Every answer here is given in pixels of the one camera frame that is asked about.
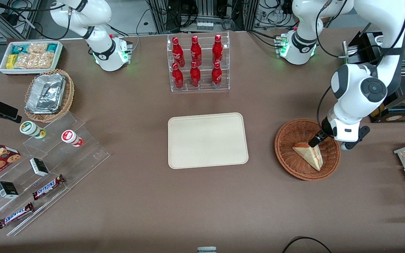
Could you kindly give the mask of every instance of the bread slice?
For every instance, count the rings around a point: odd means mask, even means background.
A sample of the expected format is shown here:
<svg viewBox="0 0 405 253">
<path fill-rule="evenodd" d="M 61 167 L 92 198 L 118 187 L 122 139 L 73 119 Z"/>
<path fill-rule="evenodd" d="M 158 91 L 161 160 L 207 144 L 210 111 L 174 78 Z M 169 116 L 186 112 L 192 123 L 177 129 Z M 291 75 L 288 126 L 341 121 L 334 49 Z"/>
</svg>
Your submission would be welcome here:
<svg viewBox="0 0 405 253">
<path fill-rule="evenodd" d="M 323 157 L 321 157 L 320 148 L 318 146 L 312 148 L 309 144 L 302 142 L 297 143 L 293 149 L 315 170 L 321 170 Z"/>
</svg>

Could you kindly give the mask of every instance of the aluminum foil container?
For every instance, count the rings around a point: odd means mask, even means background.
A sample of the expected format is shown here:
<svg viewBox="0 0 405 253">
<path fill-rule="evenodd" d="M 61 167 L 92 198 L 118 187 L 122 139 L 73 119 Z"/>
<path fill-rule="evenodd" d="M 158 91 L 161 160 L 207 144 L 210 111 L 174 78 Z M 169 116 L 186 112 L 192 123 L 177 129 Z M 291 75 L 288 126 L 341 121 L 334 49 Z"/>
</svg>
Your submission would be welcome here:
<svg viewBox="0 0 405 253">
<path fill-rule="evenodd" d="M 24 109 L 34 114 L 56 114 L 60 111 L 66 77 L 61 74 L 38 76 Z"/>
</svg>

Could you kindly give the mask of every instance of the snickers bar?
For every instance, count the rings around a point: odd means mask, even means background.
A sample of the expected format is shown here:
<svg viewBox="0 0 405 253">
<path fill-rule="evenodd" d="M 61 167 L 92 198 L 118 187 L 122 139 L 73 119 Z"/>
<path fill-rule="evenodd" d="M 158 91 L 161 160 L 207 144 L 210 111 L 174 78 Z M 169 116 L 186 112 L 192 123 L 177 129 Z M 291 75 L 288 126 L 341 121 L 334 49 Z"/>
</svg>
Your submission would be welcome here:
<svg viewBox="0 0 405 253">
<path fill-rule="evenodd" d="M 29 204 L 27 204 L 24 208 L 21 208 L 10 216 L 7 216 L 5 219 L 0 219 L 0 229 L 7 226 L 8 223 L 21 218 L 21 216 L 29 212 L 34 212 L 34 206 L 32 205 L 32 202 L 29 202 Z"/>
<path fill-rule="evenodd" d="M 52 189 L 56 188 L 59 184 L 65 182 L 65 178 L 63 178 L 62 174 L 49 182 L 46 186 L 43 186 L 38 191 L 34 192 L 32 195 L 34 196 L 34 200 L 38 200 L 43 195 L 50 192 Z"/>
</svg>

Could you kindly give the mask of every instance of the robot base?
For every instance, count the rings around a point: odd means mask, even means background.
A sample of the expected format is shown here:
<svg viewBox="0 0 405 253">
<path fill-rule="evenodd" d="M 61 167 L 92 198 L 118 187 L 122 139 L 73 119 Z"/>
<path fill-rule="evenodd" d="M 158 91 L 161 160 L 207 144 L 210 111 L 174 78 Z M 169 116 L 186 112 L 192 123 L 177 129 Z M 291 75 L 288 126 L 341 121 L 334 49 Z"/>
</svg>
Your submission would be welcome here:
<svg viewBox="0 0 405 253">
<path fill-rule="evenodd" d="M 301 53 L 296 46 L 294 46 L 293 41 L 291 40 L 292 35 L 295 31 L 289 31 L 288 33 L 281 34 L 280 37 L 275 39 L 275 46 L 282 48 L 276 48 L 276 56 L 278 58 L 284 58 L 289 63 L 295 65 L 302 65 L 309 61 L 309 59 L 314 55 L 316 45 L 312 51 L 307 51 L 307 53 Z"/>
<path fill-rule="evenodd" d="M 132 57 L 132 44 L 127 44 L 125 40 L 120 38 L 112 38 L 115 42 L 115 51 L 107 60 L 98 59 L 95 54 L 96 63 L 105 71 L 115 71 L 123 67 L 124 64 L 130 64 Z"/>
</svg>

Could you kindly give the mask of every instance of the small black box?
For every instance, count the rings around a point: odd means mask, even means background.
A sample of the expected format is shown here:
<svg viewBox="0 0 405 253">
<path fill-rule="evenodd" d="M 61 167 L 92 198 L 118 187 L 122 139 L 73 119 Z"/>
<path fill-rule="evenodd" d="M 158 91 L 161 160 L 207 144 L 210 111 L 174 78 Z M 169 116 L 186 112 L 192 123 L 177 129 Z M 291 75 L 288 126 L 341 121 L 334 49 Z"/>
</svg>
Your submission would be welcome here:
<svg viewBox="0 0 405 253">
<path fill-rule="evenodd" d="M 14 199 L 18 196 L 13 183 L 4 181 L 0 181 L 0 194 L 1 197 L 5 197 L 6 199 Z"/>
<path fill-rule="evenodd" d="M 39 176 L 48 176 L 48 169 L 46 168 L 46 165 L 42 160 L 38 158 L 32 158 L 31 160 L 29 160 L 29 162 L 31 162 L 31 166 L 35 174 Z"/>
</svg>

